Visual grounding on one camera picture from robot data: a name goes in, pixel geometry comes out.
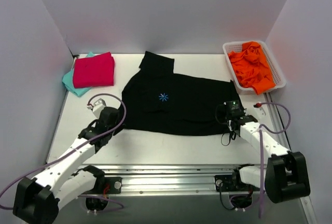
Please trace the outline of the black t-shirt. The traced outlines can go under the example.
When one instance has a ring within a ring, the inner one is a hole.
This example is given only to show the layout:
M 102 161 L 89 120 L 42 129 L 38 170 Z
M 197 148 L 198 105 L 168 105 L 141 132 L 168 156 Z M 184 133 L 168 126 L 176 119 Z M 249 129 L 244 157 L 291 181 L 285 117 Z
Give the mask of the black t-shirt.
M 145 52 L 122 91 L 123 128 L 183 136 L 229 132 L 224 102 L 240 99 L 234 83 L 176 74 L 174 62 Z

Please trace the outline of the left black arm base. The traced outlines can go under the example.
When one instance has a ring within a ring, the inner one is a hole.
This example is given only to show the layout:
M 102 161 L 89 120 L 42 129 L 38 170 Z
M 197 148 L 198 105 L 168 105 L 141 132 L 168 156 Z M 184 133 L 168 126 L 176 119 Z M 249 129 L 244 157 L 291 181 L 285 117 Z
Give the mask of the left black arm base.
M 97 195 L 104 199 L 109 198 L 110 195 L 120 194 L 122 188 L 121 177 L 104 177 L 96 181 L 96 186 L 85 194 Z M 108 205 L 107 200 L 100 200 L 96 198 L 86 198 L 85 206 L 90 211 L 104 211 Z

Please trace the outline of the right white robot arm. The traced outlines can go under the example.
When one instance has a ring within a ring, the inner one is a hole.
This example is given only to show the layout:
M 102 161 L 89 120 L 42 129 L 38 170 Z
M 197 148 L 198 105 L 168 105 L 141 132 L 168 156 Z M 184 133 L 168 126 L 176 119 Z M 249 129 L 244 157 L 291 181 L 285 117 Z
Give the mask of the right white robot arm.
M 259 189 L 273 203 L 307 197 L 311 193 L 307 163 L 300 152 L 277 142 L 275 131 L 247 114 L 240 101 L 228 101 L 216 107 L 215 118 L 229 129 L 229 139 L 240 137 L 255 148 L 260 165 L 244 164 L 233 170 L 229 180 L 215 178 L 216 189 L 221 191 L 253 192 Z

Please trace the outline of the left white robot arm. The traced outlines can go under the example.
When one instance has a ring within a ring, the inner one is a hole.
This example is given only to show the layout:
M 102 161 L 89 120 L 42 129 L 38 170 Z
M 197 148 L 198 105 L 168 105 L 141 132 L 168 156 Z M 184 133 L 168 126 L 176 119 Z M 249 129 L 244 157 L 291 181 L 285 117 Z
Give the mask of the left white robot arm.
M 118 125 L 120 111 L 104 107 L 59 159 L 32 179 L 19 181 L 13 214 L 26 223 L 53 223 L 59 211 L 81 194 L 103 190 L 105 173 L 92 165 L 80 166 L 108 144 Z

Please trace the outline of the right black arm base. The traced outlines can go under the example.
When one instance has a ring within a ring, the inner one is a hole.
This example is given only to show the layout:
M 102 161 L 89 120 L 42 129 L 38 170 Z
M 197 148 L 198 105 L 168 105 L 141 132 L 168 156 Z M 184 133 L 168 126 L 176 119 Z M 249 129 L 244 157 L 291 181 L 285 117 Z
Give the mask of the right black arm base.
M 225 210 L 245 212 L 258 202 L 254 200 L 254 193 L 259 189 L 240 182 L 235 173 L 215 175 L 214 182 L 220 203 Z

